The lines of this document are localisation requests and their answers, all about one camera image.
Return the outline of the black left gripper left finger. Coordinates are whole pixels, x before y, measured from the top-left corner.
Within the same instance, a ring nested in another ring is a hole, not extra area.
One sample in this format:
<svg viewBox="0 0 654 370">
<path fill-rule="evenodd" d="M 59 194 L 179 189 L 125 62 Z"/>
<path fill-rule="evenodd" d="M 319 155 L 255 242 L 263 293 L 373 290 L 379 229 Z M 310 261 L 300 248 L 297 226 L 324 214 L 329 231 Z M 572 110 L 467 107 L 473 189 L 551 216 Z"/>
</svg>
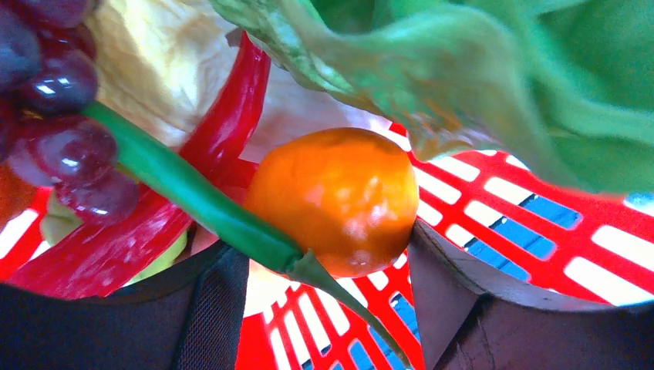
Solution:
<svg viewBox="0 0 654 370">
<path fill-rule="evenodd" d="M 1 287 L 3 369 L 232 369 L 248 257 L 218 242 L 106 298 Z"/>
</svg>

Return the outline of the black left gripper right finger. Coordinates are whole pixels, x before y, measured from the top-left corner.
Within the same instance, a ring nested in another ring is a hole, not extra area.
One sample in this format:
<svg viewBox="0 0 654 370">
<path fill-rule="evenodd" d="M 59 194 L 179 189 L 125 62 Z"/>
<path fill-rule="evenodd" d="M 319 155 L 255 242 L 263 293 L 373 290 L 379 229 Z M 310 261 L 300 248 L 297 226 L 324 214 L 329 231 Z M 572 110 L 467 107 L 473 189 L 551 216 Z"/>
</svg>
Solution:
<svg viewBox="0 0 654 370">
<path fill-rule="evenodd" d="M 536 287 L 417 221 L 408 247 L 428 369 L 651 369 L 653 305 L 612 307 Z"/>
</svg>

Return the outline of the red chili pepper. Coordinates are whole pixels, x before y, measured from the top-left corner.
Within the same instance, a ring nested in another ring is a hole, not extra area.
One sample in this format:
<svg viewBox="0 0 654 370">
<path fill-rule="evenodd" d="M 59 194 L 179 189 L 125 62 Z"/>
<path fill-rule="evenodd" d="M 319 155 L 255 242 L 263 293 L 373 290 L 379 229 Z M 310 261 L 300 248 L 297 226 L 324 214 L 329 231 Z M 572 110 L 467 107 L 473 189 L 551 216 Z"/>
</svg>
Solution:
<svg viewBox="0 0 654 370">
<path fill-rule="evenodd" d="M 141 182 L 135 211 L 112 226 L 83 226 L 59 244 L 10 271 L 1 281 L 61 298 L 105 297 L 154 262 L 197 222 L 222 236 L 248 215 L 221 192 L 259 121 L 271 61 L 246 35 L 230 75 L 201 124 L 175 153 L 96 103 L 86 115 L 116 137 L 120 163 Z"/>
</svg>

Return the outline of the green lettuce head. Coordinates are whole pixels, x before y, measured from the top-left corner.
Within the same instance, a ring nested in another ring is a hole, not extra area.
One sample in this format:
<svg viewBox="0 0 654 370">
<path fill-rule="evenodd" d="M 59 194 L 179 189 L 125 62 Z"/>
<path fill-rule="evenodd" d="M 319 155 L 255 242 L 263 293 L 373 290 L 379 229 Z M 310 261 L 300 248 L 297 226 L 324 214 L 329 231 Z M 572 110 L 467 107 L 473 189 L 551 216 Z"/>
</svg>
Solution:
<svg viewBox="0 0 654 370">
<path fill-rule="evenodd" d="M 214 1 L 308 89 L 415 157 L 503 150 L 589 193 L 653 189 L 651 1 Z"/>
</svg>

